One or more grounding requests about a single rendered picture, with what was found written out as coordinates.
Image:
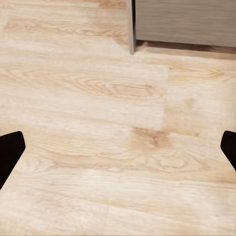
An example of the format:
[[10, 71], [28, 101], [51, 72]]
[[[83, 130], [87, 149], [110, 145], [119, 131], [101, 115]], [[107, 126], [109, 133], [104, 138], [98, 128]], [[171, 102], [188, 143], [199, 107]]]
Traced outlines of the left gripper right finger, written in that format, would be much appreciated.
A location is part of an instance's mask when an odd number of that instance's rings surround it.
[[236, 170], [236, 133], [224, 131], [220, 148]]

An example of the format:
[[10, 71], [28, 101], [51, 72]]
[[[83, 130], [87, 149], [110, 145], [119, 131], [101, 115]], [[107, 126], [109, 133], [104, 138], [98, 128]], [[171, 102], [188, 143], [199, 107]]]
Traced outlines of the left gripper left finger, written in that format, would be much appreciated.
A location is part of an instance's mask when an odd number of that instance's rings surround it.
[[25, 149], [21, 131], [0, 136], [0, 190]]

